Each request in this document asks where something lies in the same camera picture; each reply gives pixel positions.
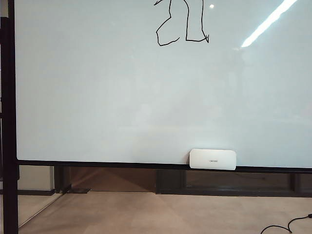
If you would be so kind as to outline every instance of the baseboard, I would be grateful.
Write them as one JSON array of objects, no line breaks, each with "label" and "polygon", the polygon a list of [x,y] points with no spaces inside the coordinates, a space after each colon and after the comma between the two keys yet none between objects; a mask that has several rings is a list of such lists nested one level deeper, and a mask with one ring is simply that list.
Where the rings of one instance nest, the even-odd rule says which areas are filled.
[{"label": "baseboard", "polygon": [[55,189],[49,191],[43,190],[18,190],[18,195],[29,195],[29,196],[52,196],[55,193]]}]

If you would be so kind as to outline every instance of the whiteboard eraser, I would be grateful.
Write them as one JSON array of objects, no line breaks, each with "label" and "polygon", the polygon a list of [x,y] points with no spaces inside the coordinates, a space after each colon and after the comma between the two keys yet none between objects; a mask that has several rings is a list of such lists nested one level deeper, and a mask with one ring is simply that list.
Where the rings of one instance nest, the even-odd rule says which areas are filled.
[{"label": "whiteboard eraser", "polygon": [[190,167],[196,169],[235,170],[236,152],[233,150],[192,149]]}]

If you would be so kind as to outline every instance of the floor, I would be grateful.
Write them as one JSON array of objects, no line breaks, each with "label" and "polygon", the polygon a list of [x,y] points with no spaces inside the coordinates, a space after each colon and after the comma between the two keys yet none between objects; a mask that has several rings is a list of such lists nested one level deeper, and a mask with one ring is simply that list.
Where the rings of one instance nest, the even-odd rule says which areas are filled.
[{"label": "floor", "polygon": [[[20,228],[20,234],[259,234],[312,213],[312,198],[217,197],[154,193],[66,194]],[[311,234],[312,219],[294,222]],[[265,234],[285,234],[269,229]]]},{"label": "floor", "polygon": [[73,188],[93,191],[155,192],[156,170],[132,168],[72,167]]},{"label": "floor", "polygon": [[[54,194],[52,196],[25,196],[19,195],[19,226],[36,215],[43,208],[57,200],[61,195]],[[0,195],[0,234],[2,230],[2,195]]]}]

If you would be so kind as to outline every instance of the metal stand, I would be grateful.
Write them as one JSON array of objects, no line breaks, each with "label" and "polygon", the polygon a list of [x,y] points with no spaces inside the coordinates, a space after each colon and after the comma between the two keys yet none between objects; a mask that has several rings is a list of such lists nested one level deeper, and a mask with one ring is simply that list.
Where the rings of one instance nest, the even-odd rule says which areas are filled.
[{"label": "metal stand", "polygon": [[16,109],[14,32],[9,18],[1,17],[1,124],[3,162],[3,230],[18,234],[18,165],[16,163]]}]

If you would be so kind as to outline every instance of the black marker drawing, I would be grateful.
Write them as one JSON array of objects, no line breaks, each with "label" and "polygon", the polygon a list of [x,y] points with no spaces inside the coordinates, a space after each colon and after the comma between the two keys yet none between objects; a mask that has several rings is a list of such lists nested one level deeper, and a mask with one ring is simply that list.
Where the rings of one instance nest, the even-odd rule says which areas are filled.
[{"label": "black marker drawing", "polygon": [[[158,1],[154,4],[154,6],[156,6],[157,4],[159,4],[159,3],[162,2],[162,1],[163,1],[163,0],[158,0]],[[202,1],[202,8],[201,8],[201,32],[202,32],[204,38],[203,38],[203,39],[200,39],[200,40],[194,40],[194,39],[189,39],[189,38],[188,38],[190,7],[189,7],[189,4],[187,3],[188,0],[183,0],[183,1],[185,2],[186,6],[187,6],[187,10],[188,10],[188,13],[187,13],[187,21],[186,21],[186,36],[185,36],[185,40],[186,40],[186,41],[194,41],[194,42],[201,42],[201,41],[204,41],[204,40],[205,40],[206,42],[209,43],[209,34],[208,34],[208,35],[205,34],[205,32],[204,32],[204,26],[203,26],[204,0],[201,0],[201,1]],[[180,37],[178,37],[177,39],[172,40],[172,41],[170,41],[170,42],[168,42],[168,43],[165,43],[165,44],[161,44],[161,43],[159,42],[159,34],[158,34],[159,30],[162,28],[162,26],[163,26],[166,22],[168,22],[168,21],[172,18],[172,15],[171,15],[171,4],[172,4],[172,0],[170,0],[170,2],[169,2],[169,18],[167,18],[167,19],[157,28],[157,30],[156,30],[156,34],[157,34],[157,43],[158,43],[158,45],[160,45],[160,46],[169,45],[169,44],[171,44],[171,43],[173,43],[173,42],[176,42],[176,41],[178,41],[178,40],[180,39]]]}]

